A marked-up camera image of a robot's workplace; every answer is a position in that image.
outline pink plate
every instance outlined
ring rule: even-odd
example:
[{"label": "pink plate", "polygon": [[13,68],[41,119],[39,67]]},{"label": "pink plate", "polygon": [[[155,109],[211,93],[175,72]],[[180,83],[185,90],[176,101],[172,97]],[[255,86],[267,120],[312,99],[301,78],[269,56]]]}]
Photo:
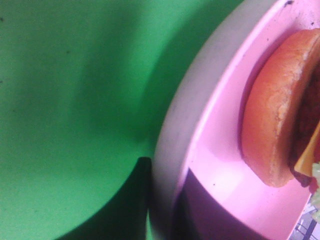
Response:
[{"label": "pink plate", "polygon": [[239,132],[244,101],[268,56],[290,34],[319,27],[319,0],[247,0],[208,39],[171,103],[156,148],[153,209],[167,231],[191,169],[248,228],[288,239],[310,192],[296,180],[264,185],[242,159]]}]

